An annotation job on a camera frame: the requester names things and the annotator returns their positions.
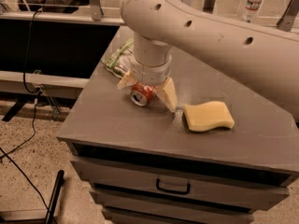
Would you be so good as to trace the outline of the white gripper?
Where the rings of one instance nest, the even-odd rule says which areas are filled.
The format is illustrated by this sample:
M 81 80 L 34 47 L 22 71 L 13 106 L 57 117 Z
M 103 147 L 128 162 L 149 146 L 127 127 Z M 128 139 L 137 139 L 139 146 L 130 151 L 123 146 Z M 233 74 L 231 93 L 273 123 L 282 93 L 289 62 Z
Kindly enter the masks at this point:
M 175 112 L 178 105 L 174 81 L 170 76 L 172 56 L 168 55 L 162 64 L 149 64 L 149 59 L 139 61 L 134 55 L 129 71 L 121 78 L 117 85 L 119 90 L 131 87 L 136 82 L 148 86 L 158 86 L 156 96 L 164 103 L 170 112 Z

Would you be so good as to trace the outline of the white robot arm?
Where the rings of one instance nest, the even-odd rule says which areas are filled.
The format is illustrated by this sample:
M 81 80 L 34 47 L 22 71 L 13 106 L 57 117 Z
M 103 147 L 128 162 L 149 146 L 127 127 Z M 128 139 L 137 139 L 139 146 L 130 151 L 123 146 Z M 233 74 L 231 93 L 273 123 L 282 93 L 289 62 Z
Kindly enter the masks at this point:
M 121 0 L 120 12 L 135 35 L 135 80 L 163 83 L 170 45 L 299 119 L 299 35 L 200 12 L 179 0 Z

